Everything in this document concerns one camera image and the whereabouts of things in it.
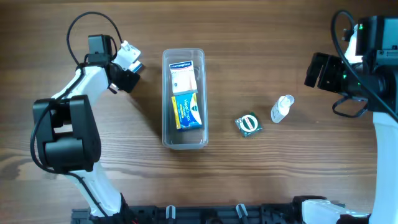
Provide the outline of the white Hansaplast box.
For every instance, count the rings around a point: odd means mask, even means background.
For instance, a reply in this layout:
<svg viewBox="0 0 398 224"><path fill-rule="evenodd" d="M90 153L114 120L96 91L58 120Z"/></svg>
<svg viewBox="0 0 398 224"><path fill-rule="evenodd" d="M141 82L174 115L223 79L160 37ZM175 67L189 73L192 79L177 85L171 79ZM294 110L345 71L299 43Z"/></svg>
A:
<svg viewBox="0 0 398 224"><path fill-rule="evenodd" d="M169 68L174 95L197 92L198 88L192 60L172 63L169 65Z"/></svg>

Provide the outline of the blue VapoDrops box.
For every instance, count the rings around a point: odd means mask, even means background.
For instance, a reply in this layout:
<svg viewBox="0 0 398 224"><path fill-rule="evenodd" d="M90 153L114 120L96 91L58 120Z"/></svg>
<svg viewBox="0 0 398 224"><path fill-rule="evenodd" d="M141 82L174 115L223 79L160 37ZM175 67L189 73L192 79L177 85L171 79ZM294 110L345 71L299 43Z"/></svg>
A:
<svg viewBox="0 0 398 224"><path fill-rule="evenodd" d="M186 93L171 97L178 130L202 127L196 93Z"/></svg>

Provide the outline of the white Panadol box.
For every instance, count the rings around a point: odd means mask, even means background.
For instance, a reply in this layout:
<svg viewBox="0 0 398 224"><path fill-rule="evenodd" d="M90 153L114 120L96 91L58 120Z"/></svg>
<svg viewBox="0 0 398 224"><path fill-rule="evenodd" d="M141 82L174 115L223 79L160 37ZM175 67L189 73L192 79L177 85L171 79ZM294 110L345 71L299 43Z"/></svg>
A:
<svg viewBox="0 0 398 224"><path fill-rule="evenodd" d="M137 73L141 68L142 68L141 62L136 60L135 62L130 64L128 70L133 72L133 73Z"/></svg>

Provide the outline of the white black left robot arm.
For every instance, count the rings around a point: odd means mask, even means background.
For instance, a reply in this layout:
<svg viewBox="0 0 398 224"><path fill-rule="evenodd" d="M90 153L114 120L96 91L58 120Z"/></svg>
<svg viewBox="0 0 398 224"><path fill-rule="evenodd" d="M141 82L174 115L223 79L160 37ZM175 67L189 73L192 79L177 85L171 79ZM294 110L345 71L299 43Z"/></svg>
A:
<svg viewBox="0 0 398 224"><path fill-rule="evenodd" d="M51 98L35 101L30 153L37 167L64 175L88 202L92 223L134 223L135 214L100 163L101 140L92 104L115 85L131 92L140 76L120 65L81 63L69 84Z"/></svg>

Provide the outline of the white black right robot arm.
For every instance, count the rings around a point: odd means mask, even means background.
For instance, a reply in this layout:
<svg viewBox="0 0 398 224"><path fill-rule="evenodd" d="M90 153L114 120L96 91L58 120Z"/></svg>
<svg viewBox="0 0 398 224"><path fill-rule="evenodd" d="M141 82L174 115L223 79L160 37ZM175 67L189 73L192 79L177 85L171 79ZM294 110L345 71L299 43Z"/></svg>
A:
<svg viewBox="0 0 398 224"><path fill-rule="evenodd" d="M315 53L304 84L363 101L354 118L373 114L377 143L376 192L371 213L331 203L325 197L295 197L300 223L397 223L397 17L372 16L355 22L346 10L334 13L330 25L337 55Z"/></svg>

